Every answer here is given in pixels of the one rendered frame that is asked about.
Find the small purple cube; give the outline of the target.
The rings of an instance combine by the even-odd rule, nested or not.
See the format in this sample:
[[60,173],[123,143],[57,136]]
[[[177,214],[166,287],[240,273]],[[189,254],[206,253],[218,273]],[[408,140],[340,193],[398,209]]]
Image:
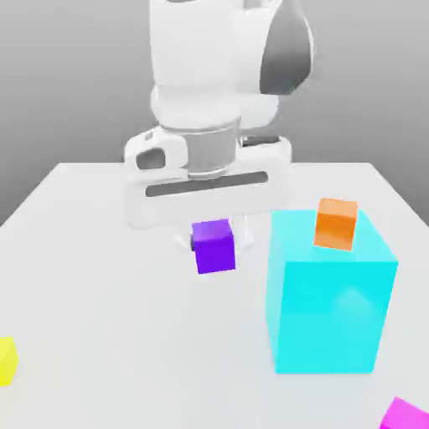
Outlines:
[[191,243],[198,274],[235,269],[235,241],[227,219],[193,223]]

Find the small orange cube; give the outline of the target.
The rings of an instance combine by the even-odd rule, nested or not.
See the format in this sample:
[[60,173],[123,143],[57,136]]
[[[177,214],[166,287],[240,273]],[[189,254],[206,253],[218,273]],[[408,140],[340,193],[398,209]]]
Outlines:
[[354,201],[320,199],[313,244],[352,251],[357,216],[358,205]]

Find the small yellow cube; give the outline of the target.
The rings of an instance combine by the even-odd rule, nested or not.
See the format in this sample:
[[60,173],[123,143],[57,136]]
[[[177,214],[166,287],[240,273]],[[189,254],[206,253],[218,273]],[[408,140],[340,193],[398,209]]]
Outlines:
[[13,337],[0,338],[0,386],[10,385],[18,367],[18,352]]

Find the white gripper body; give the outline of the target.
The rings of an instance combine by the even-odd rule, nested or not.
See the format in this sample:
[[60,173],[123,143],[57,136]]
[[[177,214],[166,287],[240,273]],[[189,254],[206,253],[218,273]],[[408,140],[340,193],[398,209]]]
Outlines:
[[235,161],[216,178],[191,179],[183,137],[137,135],[124,150],[125,211],[136,229],[192,224],[284,209],[292,146],[237,147]]

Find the large cyan box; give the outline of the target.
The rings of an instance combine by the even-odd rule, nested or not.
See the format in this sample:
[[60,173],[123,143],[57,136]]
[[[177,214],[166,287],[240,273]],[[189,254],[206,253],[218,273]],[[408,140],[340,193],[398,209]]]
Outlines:
[[398,260],[360,211],[351,251],[313,244],[316,213],[271,215],[266,323],[278,374],[373,371]]

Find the small magenta cube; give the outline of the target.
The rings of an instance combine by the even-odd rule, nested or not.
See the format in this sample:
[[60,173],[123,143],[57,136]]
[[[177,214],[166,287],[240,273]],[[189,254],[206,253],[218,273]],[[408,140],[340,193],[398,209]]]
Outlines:
[[384,414],[379,429],[429,429],[429,413],[395,397]]

